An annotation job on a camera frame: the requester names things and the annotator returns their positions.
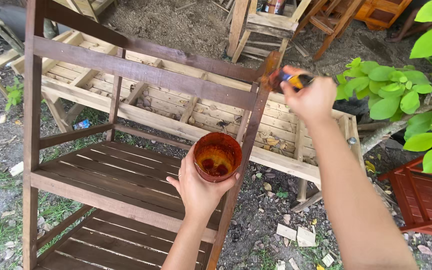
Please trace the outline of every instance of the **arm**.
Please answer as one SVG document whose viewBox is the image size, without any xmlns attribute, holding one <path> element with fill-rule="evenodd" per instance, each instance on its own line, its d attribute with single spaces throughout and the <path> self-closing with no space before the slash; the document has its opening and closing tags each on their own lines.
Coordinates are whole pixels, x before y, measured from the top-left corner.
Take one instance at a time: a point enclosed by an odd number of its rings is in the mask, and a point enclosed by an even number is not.
<svg viewBox="0 0 432 270">
<path fill-rule="evenodd" d="M 193 145 L 181 161 L 179 181 L 172 177 L 166 178 L 181 195 L 186 214 L 161 270 L 195 268 L 201 237 L 209 218 L 221 197 L 239 178 L 239 173 L 236 173 L 219 183 L 204 180 L 198 174 L 193 161 L 194 148 Z"/>
<path fill-rule="evenodd" d="M 289 74 L 304 72 L 285 66 Z M 339 126 L 331 118 L 336 97 L 332 78 L 317 77 L 295 92 L 281 83 L 286 103 L 304 121 L 316 149 L 322 195 L 345 269 L 417 270 L 393 218 L 376 194 Z"/>
</svg>

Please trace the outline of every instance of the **cup of wood stain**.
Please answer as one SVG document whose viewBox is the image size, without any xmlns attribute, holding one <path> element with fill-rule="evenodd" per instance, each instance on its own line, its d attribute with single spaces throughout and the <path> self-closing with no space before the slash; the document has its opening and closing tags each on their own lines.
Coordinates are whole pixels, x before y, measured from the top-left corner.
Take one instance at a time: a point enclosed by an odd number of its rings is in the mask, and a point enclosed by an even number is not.
<svg viewBox="0 0 432 270">
<path fill-rule="evenodd" d="M 208 133 L 194 146 L 196 169 L 209 182 L 221 182 L 230 178 L 241 166 L 242 159 L 240 144 L 223 132 Z"/>
</svg>

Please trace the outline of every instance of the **metal bolt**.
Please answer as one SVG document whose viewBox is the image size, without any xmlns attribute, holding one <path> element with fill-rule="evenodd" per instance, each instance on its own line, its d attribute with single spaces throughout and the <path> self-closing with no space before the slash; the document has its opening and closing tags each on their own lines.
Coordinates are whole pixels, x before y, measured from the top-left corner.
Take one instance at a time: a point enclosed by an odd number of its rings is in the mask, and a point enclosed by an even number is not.
<svg viewBox="0 0 432 270">
<path fill-rule="evenodd" d="M 358 142 L 358 140 L 355 138 L 355 137 L 351 137 L 351 138 L 349 138 L 348 140 L 347 140 L 347 143 L 349 144 L 349 145 L 353 145 L 353 144 L 355 144 L 355 143 L 357 143 Z"/>
</svg>

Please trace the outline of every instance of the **hand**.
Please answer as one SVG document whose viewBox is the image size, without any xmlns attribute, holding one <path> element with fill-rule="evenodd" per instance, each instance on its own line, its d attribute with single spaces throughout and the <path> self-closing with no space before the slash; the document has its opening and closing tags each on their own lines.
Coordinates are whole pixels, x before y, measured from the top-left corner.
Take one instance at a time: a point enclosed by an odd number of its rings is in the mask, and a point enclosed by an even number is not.
<svg viewBox="0 0 432 270">
<path fill-rule="evenodd" d="M 306 70 L 289 65 L 283 71 L 290 75 L 309 73 Z M 336 98 L 336 83 L 331 77 L 316 77 L 310 86 L 296 93 L 290 83 L 280 84 L 286 104 L 303 119 L 306 124 L 331 118 L 331 109 Z"/>
<path fill-rule="evenodd" d="M 195 146 L 193 145 L 186 157 L 181 160 L 179 181 L 171 176 L 166 180 L 173 185 L 183 199 L 186 216 L 209 219 L 218 206 L 221 197 L 234 186 L 240 177 L 236 173 L 221 182 L 208 182 L 199 175 L 193 159 Z"/>
</svg>

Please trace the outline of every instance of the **right hand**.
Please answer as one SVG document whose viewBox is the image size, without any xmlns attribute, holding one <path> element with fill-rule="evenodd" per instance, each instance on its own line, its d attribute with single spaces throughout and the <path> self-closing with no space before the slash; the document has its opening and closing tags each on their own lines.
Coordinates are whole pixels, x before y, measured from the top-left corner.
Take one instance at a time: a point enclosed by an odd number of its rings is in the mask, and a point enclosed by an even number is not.
<svg viewBox="0 0 432 270">
<path fill-rule="evenodd" d="M 289 65 L 284 66 L 283 71 L 290 75 L 309 73 Z M 308 87 L 297 93 L 286 81 L 281 82 L 280 86 L 286 104 L 306 124 L 331 118 L 331 109 L 337 93 L 336 83 L 331 77 L 316 77 Z"/>
</svg>

